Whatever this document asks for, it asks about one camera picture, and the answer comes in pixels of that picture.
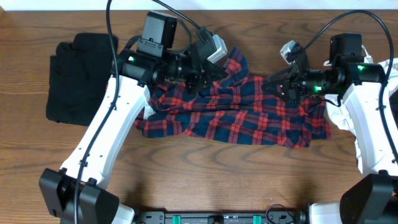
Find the red navy plaid shirt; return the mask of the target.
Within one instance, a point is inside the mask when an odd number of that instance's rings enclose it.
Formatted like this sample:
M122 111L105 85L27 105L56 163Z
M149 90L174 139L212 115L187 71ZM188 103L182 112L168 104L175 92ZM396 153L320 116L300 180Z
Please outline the red navy plaid shirt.
M149 100L154 114L141 112L135 127L147 138L186 134L196 138L246 145L309 147L330 139L326 105L306 98L297 105L265 93L265 77L252 75L244 54L234 47L224 64L225 79L194 95L184 83L164 81Z

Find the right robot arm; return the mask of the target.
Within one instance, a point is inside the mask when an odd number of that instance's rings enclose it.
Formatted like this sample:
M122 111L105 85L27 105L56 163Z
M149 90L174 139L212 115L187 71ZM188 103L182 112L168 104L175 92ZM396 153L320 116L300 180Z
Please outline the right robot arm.
M328 70L312 70L306 51L291 40L280 50L288 67L269 77L262 90L286 103L320 96L350 119L363 175L338 202L313 203L298 223L397 223L397 158L388 135L397 142L397 126L387 90L386 71L371 63L359 34L330 39Z

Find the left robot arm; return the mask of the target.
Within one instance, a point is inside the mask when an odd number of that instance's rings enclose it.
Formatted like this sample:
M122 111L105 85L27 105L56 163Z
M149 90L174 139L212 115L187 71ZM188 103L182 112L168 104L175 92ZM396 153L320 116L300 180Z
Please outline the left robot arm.
M59 170L42 173L39 187L46 206L62 223L132 223L134 209L107 188L150 89L164 80L178 81L194 94L226 76L218 65L228 52L224 40L206 27L198 27L196 42L172 49L176 28L185 21L176 11L147 13L143 34L130 38L114 56L105 96L82 140Z

